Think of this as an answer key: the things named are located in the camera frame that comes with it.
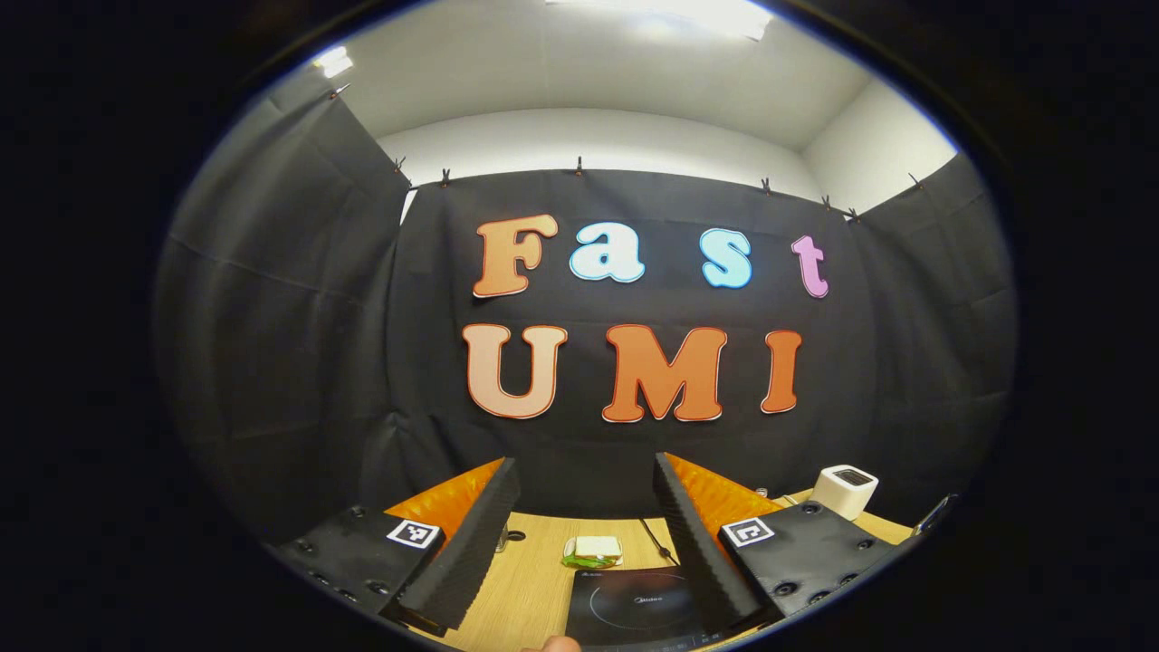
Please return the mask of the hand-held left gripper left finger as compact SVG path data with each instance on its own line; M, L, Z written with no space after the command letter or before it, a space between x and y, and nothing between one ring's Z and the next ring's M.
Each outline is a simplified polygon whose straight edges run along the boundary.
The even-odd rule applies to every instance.
M519 495L516 459L498 457L388 510L348 507L274 554L370 618L442 637L475 602Z

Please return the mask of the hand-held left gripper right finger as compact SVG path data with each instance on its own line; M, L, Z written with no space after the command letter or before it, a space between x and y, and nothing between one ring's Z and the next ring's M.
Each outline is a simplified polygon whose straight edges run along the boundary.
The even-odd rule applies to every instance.
M796 618L914 548L914 539L890 543L822 503L779 506L678 455L655 455L653 488L712 633Z

